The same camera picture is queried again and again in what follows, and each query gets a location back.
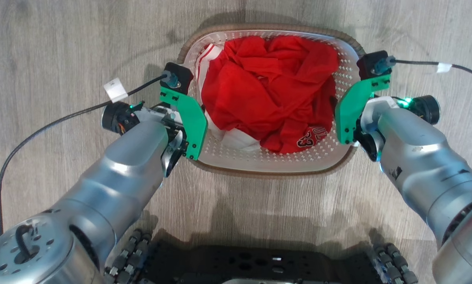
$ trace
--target white cloth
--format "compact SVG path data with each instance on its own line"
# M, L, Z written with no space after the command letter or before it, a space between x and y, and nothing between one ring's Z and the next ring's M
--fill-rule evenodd
M206 50L200 54L197 59L196 79L198 81L198 90L201 92L206 79L206 73L210 66L210 61L216 59L220 52L222 52L223 48L223 46L209 44L209 46L206 47ZM243 151L255 151L260 149L261 146L259 140L255 140L250 135L236 128L231 129L230 131L222 131L213 123L208 112L205 112L205 116L208 121L208 129L215 138L221 140L224 146Z

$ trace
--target red cloth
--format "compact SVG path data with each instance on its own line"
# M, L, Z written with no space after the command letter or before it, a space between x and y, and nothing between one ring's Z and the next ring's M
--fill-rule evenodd
M227 41L210 62L201 96L218 128L237 128L270 151L293 153L331 130L337 69L337 51L325 43L244 37Z

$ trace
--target brown basket rim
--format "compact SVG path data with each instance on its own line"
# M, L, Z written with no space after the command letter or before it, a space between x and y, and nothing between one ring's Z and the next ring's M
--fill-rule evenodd
M334 38L340 39L350 45L359 58L366 54L364 49L357 40L353 37L345 34L344 32L337 31L334 29L328 28L318 28L318 27L308 27L303 25L290 25L290 24L270 24L270 23L242 23L242 24L224 24L224 25L215 25L207 27L197 33L195 33L184 46L181 48L180 53L178 54L177 63L183 64L187 53L191 49L192 45L201 39L207 34L213 32L224 32L224 31L239 31L239 30L280 30L280 31L294 31L294 32L306 32L309 34L321 34L323 36L332 36ZM301 173L276 173L276 172L254 172L254 171L243 171L243 170L233 170L225 169L222 167L215 167L208 164L205 164L200 161L190 160L190 162L196 167L213 173L225 174L229 176L240 176L246 178L291 178L291 177L308 177L308 176L329 176L332 173L337 172L343 166L345 166L350 159L354 156L357 147L350 146L346 154L337 162L335 165L330 166L327 169L311 172L301 172Z

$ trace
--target black cable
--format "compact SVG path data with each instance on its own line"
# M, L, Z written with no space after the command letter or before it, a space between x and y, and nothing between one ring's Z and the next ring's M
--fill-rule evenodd
M157 81L159 81L159 80L161 80L161 79L164 79L164 78L166 78L166 77L167 77L166 74L162 74L162 75L160 75L160 76L157 77L157 78L151 79L150 81L148 81L148 82L146 82L145 84L139 86L138 88L135 88L135 89L132 90L131 92L128 92L127 95L134 95L135 93L141 91L142 89L144 89L144 88L150 86L151 84L153 84L153 83L155 83L155 82L157 82Z
M391 60L391 62L403 63L403 64L415 64L415 65L438 65L439 64L439 62L435 62L435 61L407 61L407 60L397 60L397 59ZM467 67L456 65L456 64L452 64L452 67L460 69L460 70L464 70L472 74L472 70Z
M32 255L27 249L27 246L25 245L24 242L24 234L29 233L29 230L32 229L31 225L20 225L18 226L17 230L15 231L15 240L17 241L17 246L20 250L20 252L23 254L25 257L24 260L29 260L32 259Z
M134 90L132 90L131 92L128 92L128 95L134 95L135 93L139 92L140 90L150 86L151 84L161 80L161 79L164 79L166 78L166 75L161 75L155 79L151 79L150 81L146 82L145 84L139 86L138 88L135 88ZM27 137L26 139L24 139L22 142L20 142L20 144L18 144L18 146L16 146L13 151L11 151L10 155L8 155L8 157L6 158L4 164L3 164L3 167L1 167L1 172L0 172L0 236L4 234L4 226L3 226L3 203L2 203L2 198L1 198L1 193L2 193L2 190L3 190L3 178L5 176L5 171L6 171L6 168L8 167L8 164L10 163L11 159L13 158L13 156L22 148L24 147L24 145L26 145L30 140L32 140L33 138L35 138L36 136L38 136L40 133L42 133L43 131L46 131L47 129L51 128L52 126L56 126L57 124L60 124L61 122L63 121L66 121L70 118L73 118L73 117L76 117L76 116L79 116L79 115L82 115L84 113L88 113L88 112L91 112L93 110L97 110L98 108L102 108L102 107L105 107L105 106L108 106L110 105L112 102L111 101L108 101L108 102L105 102L105 103L102 103L102 104L98 104L96 106L92 106L90 108L86 108L84 110L81 110L81 111L78 111L78 112L75 112L75 113L72 113L70 115L66 115L65 117L63 118L60 118L54 122L50 122L49 124L43 126L42 128L38 129L35 133L29 135L29 137Z

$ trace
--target wooden floor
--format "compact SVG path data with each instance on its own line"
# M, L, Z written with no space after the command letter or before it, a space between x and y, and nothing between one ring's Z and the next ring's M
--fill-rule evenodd
M128 89L160 74L198 29L220 23L280 22L328 27L366 51L472 68L472 0L0 0L0 168L27 135L105 101L102 85ZM472 167L472 76L398 66L390 92L434 95L438 128ZM157 101L158 88L135 95ZM21 150L4 181L5 228L52 205L117 138L100 111L52 128ZM362 151L328 177L236 178L182 161L139 225L191 244L318 250L336 257L380 234L432 283L433 234Z

